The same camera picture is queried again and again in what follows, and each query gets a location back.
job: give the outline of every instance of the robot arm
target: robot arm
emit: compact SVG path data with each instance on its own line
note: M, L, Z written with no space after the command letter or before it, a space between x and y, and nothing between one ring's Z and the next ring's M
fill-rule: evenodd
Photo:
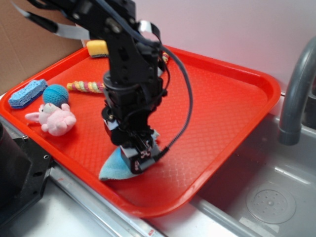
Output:
M159 39L159 30L148 22L135 21L135 3L131 0L28 0L38 8L59 10L83 28L75 28L16 8L28 19L45 29L67 38L102 39L109 50L110 71L103 78L106 97L102 116L111 141L121 147L122 157L132 173L141 173L161 158L184 132L162 152L156 146L154 130L148 125L149 115L167 95L158 69L165 69L162 51L168 51ZM158 37L150 41L141 36L149 29ZM190 83L183 65L188 88Z

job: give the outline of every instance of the blue yarn ball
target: blue yarn ball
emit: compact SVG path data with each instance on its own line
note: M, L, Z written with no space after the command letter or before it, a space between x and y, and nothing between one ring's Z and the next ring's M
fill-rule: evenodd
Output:
M54 84L48 86L43 92L44 103L51 103L61 108L61 105L68 104L69 94L62 85Z

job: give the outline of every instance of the stuffed animal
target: stuffed animal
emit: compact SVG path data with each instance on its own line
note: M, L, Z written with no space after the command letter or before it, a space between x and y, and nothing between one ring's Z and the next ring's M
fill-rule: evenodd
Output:
M77 121L68 104L62 104L60 109L51 103L41 105L39 112L26 114L25 118L39 122L41 129L53 136L64 135L73 128Z

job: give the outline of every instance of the metal sink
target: metal sink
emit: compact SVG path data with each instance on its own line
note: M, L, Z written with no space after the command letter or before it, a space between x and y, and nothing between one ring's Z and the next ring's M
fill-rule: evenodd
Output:
M203 186L196 205L230 220L242 236L313 237L316 134L303 127L300 142L285 146L277 123L268 115L259 124Z

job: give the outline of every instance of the drain strainer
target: drain strainer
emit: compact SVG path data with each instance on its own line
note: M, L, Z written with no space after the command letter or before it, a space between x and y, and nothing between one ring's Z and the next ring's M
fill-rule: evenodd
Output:
M292 194L275 184L254 187L248 193L246 203L255 218L269 224L289 220L296 209Z

